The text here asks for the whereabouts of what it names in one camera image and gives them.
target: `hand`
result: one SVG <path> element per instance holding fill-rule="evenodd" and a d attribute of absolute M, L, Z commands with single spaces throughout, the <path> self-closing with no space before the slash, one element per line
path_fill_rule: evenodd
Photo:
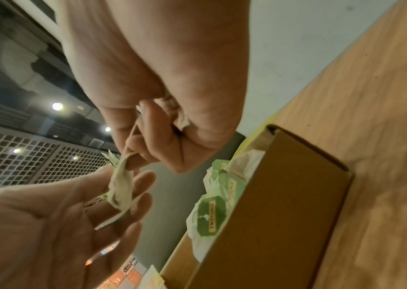
<path fill-rule="evenodd" d="M 138 104 L 141 134 L 127 141 L 140 153 L 137 161 L 184 172 L 229 141 L 246 94 L 249 3 L 60 0 L 65 54 L 120 151 Z M 177 106 L 167 105 L 168 92 Z M 162 108 L 152 101 L 160 98 L 166 98 Z M 185 118 L 177 118 L 177 110 Z M 183 119 L 186 126 L 177 132 L 171 122 Z"/>
<path fill-rule="evenodd" d="M 85 208 L 105 193 L 112 169 L 49 184 L 0 189 L 0 288 L 92 289 L 132 254 L 142 230 L 139 221 L 152 205 L 144 193 L 152 171 L 135 178 L 138 202 L 113 224 L 94 228 L 119 213 L 106 201 Z M 85 263 L 120 240 L 110 253 Z"/>

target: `wood grain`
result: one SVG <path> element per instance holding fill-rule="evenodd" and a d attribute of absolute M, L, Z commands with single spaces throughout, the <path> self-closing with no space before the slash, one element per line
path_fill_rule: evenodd
<path fill-rule="evenodd" d="M 278 114 L 356 172 L 314 289 L 407 289 L 407 0 Z"/>

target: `used tea bag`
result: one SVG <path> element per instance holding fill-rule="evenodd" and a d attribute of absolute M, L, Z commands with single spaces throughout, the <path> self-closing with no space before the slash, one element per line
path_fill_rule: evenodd
<path fill-rule="evenodd" d="M 133 171 L 125 169 L 131 155 L 127 154 L 121 158 L 108 185 L 107 201 L 121 212 L 126 212 L 132 205 Z"/>

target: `wooden table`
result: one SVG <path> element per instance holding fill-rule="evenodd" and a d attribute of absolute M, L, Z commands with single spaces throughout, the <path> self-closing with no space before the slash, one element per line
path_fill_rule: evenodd
<path fill-rule="evenodd" d="M 314 289 L 407 289 L 407 0 L 275 122 L 356 172 Z"/>

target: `brown box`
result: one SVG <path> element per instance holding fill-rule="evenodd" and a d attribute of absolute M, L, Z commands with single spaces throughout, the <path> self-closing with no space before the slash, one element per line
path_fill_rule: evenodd
<path fill-rule="evenodd" d="M 313 285 L 352 174 L 276 126 L 250 149 L 266 154 L 227 225 L 197 270 L 191 240 L 183 237 L 161 272 L 169 289 Z"/>

